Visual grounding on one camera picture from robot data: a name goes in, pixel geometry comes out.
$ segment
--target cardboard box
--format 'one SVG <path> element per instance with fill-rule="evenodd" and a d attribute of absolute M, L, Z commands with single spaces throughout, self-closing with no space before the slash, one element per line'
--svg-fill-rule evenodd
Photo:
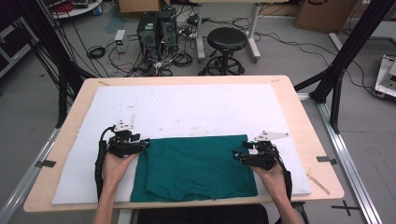
<path fill-rule="evenodd" d="M 120 12 L 160 11 L 161 0 L 120 0 Z"/>
<path fill-rule="evenodd" d="M 303 0 L 296 27 L 322 33 L 338 33 L 361 0 Z"/>

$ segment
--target tape piece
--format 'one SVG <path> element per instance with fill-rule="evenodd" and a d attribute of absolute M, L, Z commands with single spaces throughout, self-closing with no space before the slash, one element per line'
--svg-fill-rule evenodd
<path fill-rule="evenodd" d="M 52 168 L 53 166 L 55 166 L 55 163 L 56 161 L 47 161 L 47 160 L 38 161 L 35 163 L 35 167 L 42 168 L 43 166 L 47 166 Z"/>
<path fill-rule="evenodd" d="M 349 210 L 361 210 L 359 207 L 349 207 L 347 206 L 347 202 L 345 200 L 343 200 L 344 206 L 337 206 L 337 205 L 332 205 L 332 208 L 335 209 L 346 209 L 346 212 L 349 216 L 350 215 L 350 211 Z"/>
<path fill-rule="evenodd" d="M 329 161 L 331 165 L 336 165 L 337 161 L 335 159 L 330 160 L 329 157 L 317 157 L 318 162 Z"/>

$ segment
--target computer tower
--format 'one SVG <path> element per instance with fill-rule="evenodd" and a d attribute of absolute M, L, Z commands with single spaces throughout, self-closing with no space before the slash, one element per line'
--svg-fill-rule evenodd
<path fill-rule="evenodd" d="M 164 8 L 159 16 L 161 37 L 165 48 L 177 51 L 177 14 L 174 7 Z"/>
<path fill-rule="evenodd" d="M 143 54 L 144 63 L 154 63 L 161 60 L 159 48 L 161 38 L 159 36 L 158 12 L 143 12 L 137 26 L 137 37 Z"/>

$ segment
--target folded green fabric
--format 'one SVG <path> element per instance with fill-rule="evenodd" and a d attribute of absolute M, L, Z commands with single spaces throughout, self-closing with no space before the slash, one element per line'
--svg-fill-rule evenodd
<path fill-rule="evenodd" d="M 252 171 L 233 159 L 246 135 L 150 139 L 139 154 L 131 202 L 256 196 Z"/>

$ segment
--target person's right hand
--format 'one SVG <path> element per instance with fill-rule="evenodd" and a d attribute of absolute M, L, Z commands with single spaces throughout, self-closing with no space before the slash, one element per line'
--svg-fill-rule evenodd
<path fill-rule="evenodd" d="M 280 167 L 278 163 L 276 163 L 269 171 L 266 171 L 261 167 L 249 167 L 259 175 L 259 177 L 262 179 L 262 183 L 267 188 L 272 197 L 283 197 L 287 195 L 282 167 Z"/>

